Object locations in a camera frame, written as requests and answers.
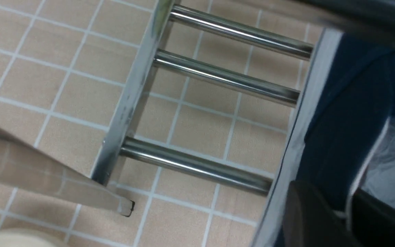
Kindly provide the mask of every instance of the chrome rod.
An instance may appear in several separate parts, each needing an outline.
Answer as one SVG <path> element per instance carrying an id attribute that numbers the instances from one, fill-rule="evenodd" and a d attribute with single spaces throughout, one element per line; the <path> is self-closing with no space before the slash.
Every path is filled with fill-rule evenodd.
<path id="1" fill-rule="evenodd" d="M 199 30 L 204 30 L 307 61 L 313 50 L 312 44 L 281 36 L 276 33 L 270 33 L 180 5 L 175 5 L 173 7 L 170 19 Z"/>
<path id="2" fill-rule="evenodd" d="M 272 185 L 270 178 L 133 138 L 125 139 L 120 154 L 262 196 Z"/>
<path id="3" fill-rule="evenodd" d="M 218 86 L 290 107 L 295 107 L 300 94 L 295 89 L 215 67 L 211 64 L 176 55 L 165 50 L 158 51 L 153 64 L 156 67 L 203 79 Z"/>

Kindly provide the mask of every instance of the white round object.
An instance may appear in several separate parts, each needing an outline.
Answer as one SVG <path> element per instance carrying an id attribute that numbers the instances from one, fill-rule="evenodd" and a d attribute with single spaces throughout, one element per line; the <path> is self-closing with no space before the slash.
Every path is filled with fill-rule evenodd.
<path id="1" fill-rule="evenodd" d="M 0 247 L 69 247 L 46 233 L 13 228 L 0 231 Z"/>

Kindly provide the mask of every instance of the stainless steel bar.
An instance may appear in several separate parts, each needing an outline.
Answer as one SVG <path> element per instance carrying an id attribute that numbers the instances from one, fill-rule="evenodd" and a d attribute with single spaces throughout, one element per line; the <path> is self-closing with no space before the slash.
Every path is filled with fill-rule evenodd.
<path id="1" fill-rule="evenodd" d="M 130 216 L 133 201 L 0 129 L 0 183 Z"/>
<path id="2" fill-rule="evenodd" d="M 300 94 L 295 89 L 215 67 L 165 50 L 158 51 L 154 66 L 290 107 L 296 106 Z"/>
<path id="3" fill-rule="evenodd" d="M 125 139 L 121 155 L 264 197 L 272 185 L 270 178 L 133 138 Z"/>
<path id="4" fill-rule="evenodd" d="M 234 0 L 395 47 L 395 0 Z"/>
<path id="5" fill-rule="evenodd" d="M 180 5 L 175 5 L 173 7 L 170 18 L 175 22 L 199 30 L 204 30 L 307 61 L 313 50 L 312 44 L 281 36 L 276 33 L 270 33 Z"/>
<path id="6" fill-rule="evenodd" d="M 103 142 L 91 178 L 114 189 L 123 162 L 117 162 L 125 136 L 133 136 L 156 74 L 152 66 L 158 48 L 163 49 L 170 34 L 171 8 L 180 0 L 159 0 L 144 33 L 141 45 L 130 70 L 126 86 L 119 100 L 111 127 Z"/>

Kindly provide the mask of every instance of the metal leg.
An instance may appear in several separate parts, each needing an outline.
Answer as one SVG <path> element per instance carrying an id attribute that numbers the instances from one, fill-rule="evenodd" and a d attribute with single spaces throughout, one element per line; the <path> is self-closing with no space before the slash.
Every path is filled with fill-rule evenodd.
<path id="1" fill-rule="evenodd" d="M 0 129 L 0 183 L 130 216 L 134 202 L 120 197 Z"/>
<path id="2" fill-rule="evenodd" d="M 152 19 L 141 41 L 113 117 L 111 128 L 106 135 L 103 149 L 91 178 L 104 185 L 115 184 L 121 174 L 122 165 L 117 164 L 118 155 L 125 136 L 133 136 L 140 121 L 149 91 L 155 78 L 156 68 L 152 67 L 158 47 L 164 48 L 171 28 L 168 23 L 171 9 L 179 0 L 159 0 Z"/>

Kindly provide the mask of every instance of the tiled floor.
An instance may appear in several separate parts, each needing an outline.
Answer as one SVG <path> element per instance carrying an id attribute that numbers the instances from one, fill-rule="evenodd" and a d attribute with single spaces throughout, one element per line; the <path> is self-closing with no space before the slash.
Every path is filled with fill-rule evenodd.
<path id="1" fill-rule="evenodd" d="M 207 11 L 316 42 L 320 28 L 226 0 Z M 0 126 L 89 175 L 155 0 L 0 0 Z M 168 51 L 295 89 L 307 62 L 174 25 Z M 137 137 L 272 177 L 290 108 L 160 71 Z M 35 228 L 78 247 L 246 247 L 264 198 L 127 160 L 132 217 L 0 185 L 0 230 Z"/>

